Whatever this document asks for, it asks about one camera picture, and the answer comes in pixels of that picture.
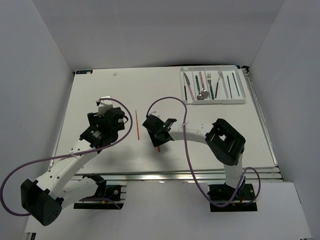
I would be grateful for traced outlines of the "knife with black handle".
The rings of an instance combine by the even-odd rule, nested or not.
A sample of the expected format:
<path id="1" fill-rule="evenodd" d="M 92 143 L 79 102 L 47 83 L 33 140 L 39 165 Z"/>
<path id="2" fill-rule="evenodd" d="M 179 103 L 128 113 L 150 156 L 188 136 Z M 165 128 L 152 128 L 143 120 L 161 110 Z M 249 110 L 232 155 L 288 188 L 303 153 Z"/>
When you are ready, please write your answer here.
<path id="1" fill-rule="evenodd" d="M 186 85 L 183 86 L 183 89 L 184 89 L 185 101 L 188 101 L 188 95 L 187 95 L 187 87 L 186 87 Z"/>

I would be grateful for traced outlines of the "spoon with teal handle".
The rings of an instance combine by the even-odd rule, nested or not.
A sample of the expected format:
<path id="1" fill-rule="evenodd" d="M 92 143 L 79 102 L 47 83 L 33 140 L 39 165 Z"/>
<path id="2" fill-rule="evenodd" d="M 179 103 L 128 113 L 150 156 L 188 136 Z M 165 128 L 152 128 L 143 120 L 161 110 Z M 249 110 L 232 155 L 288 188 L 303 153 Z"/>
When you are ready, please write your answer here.
<path id="1" fill-rule="evenodd" d="M 199 79 L 198 76 L 195 76 L 195 81 L 196 81 L 196 86 L 197 86 L 197 99 L 198 100 L 204 100 L 204 96 L 202 95 L 201 89 L 200 89 L 200 84 L 199 84 Z"/>

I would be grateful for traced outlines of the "knife with pink handle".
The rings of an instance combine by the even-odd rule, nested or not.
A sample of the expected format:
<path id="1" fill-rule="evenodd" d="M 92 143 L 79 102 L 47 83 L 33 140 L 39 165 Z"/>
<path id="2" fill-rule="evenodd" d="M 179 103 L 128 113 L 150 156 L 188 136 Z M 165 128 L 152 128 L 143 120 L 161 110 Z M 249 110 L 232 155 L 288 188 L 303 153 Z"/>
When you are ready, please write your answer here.
<path id="1" fill-rule="evenodd" d="M 192 91 L 192 88 L 191 88 L 190 80 L 189 80 L 189 78 L 188 78 L 188 76 L 187 76 L 187 74 L 185 72 L 183 73 L 183 76 L 185 78 L 185 81 L 186 81 L 186 84 L 187 84 L 191 99 L 194 101 L 195 98 L 194 98 L 194 94 L 193 94 L 193 91 Z"/>

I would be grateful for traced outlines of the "spoon with pink handle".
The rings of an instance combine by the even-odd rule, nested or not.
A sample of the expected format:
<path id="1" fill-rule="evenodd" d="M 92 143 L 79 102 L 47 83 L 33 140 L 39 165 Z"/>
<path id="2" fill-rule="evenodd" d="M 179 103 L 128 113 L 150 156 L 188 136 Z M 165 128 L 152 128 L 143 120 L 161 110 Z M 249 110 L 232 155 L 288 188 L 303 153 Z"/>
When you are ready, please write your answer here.
<path id="1" fill-rule="evenodd" d="M 207 99 L 209 97 L 209 92 L 205 88 L 203 74 L 201 71 L 199 72 L 199 77 L 200 77 L 200 84 L 201 84 L 201 95 L 204 96 L 205 99 Z"/>

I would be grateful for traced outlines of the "curved blade dark-handled knife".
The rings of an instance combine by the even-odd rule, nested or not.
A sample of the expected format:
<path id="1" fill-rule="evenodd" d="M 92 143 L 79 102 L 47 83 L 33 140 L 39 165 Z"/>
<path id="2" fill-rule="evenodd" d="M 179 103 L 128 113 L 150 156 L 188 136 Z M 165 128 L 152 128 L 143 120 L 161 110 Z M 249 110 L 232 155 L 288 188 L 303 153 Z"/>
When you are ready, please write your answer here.
<path id="1" fill-rule="evenodd" d="M 218 90 L 219 90 L 219 84 L 220 84 L 221 78 L 222 78 L 222 72 L 221 72 L 221 71 L 218 71 L 218 79 L 217 79 L 217 81 L 216 81 L 215 94 L 214 94 L 215 99 L 216 99 L 217 96 L 218 96 Z"/>

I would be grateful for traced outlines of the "fork with teal handle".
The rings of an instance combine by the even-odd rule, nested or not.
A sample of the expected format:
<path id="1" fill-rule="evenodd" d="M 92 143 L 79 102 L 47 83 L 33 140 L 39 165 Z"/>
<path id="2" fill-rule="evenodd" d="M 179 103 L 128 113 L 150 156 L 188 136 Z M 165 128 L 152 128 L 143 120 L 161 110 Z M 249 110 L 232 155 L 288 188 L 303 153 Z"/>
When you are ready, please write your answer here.
<path id="1" fill-rule="evenodd" d="M 213 91 L 213 87 L 212 87 L 212 77 L 211 77 L 211 73 L 207 73 L 206 74 L 206 79 L 209 85 L 209 90 L 210 90 L 210 95 L 211 95 L 211 99 L 214 100 L 215 96 L 214 96 L 214 91 Z"/>

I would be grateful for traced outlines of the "teal chopstick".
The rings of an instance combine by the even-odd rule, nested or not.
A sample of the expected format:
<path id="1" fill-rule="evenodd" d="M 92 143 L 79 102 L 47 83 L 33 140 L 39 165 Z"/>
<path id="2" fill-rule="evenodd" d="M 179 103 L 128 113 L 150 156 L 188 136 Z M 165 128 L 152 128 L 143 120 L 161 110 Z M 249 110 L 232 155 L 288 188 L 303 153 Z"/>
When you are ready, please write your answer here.
<path id="1" fill-rule="evenodd" d="M 228 75 L 227 75 L 227 83 L 228 83 L 230 98 L 233 99 L 233 94 L 232 94 L 232 89 L 231 89 L 230 78 L 229 78 Z"/>
<path id="2" fill-rule="evenodd" d="M 239 88 L 238 88 L 238 84 L 237 84 L 234 72 L 232 72 L 232 77 L 233 77 L 234 85 L 235 85 L 235 88 L 236 88 L 236 91 L 237 91 L 237 95 L 238 95 L 238 97 L 240 97 L 240 92 L 239 92 Z"/>

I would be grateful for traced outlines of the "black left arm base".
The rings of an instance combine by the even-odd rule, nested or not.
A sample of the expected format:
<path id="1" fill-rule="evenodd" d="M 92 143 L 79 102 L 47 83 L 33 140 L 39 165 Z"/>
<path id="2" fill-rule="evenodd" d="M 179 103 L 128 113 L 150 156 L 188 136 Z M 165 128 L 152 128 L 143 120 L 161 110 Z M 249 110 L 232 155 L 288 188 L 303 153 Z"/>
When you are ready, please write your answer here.
<path id="1" fill-rule="evenodd" d="M 75 210 L 121 210 L 127 194 L 127 186 L 118 183 L 109 184 L 98 174 L 87 174 L 82 179 L 91 179 L 98 184 L 94 195 L 85 197 L 73 204 Z"/>

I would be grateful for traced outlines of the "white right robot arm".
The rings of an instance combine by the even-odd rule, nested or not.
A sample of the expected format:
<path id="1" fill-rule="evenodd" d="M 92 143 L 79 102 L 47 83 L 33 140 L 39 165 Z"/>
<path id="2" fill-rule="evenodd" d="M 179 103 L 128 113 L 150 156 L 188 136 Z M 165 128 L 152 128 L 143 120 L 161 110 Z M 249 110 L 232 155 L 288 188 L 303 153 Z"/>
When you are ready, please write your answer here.
<path id="1" fill-rule="evenodd" d="M 242 158 L 245 138 L 226 120 L 219 118 L 212 124 L 191 124 L 178 122 L 175 118 L 162 121 L 156 115 L 149 115 L 142 124 L 154 147 L 169 141 L 191 141 L 207 145 L 215 158 L 223 164 L 226 195 L 236 200 L 244 193 Z"/>

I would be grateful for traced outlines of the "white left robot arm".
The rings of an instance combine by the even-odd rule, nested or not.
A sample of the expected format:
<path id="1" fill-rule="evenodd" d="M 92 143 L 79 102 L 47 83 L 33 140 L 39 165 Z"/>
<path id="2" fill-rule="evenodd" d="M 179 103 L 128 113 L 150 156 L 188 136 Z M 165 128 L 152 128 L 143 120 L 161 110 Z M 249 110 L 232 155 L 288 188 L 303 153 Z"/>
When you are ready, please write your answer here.
<path id="1" fill-rule="evenodd" d="M 66 184 L 101 152 L 102 147 L 118 139 L 127 116 L 120 107 L 100 107 L 98 112 L 89 113 L 87 117 L 89 127 L 71 148 L 71 156 L 55 163 L 36 180 L 26 179 L 20 186 L 22 207 L 43 226 L 55 221 L 63 208 L 86 198 L 99 200 L 106 194 L 106 180 L 95 173 L 83 176 L 72 187 Z"/>

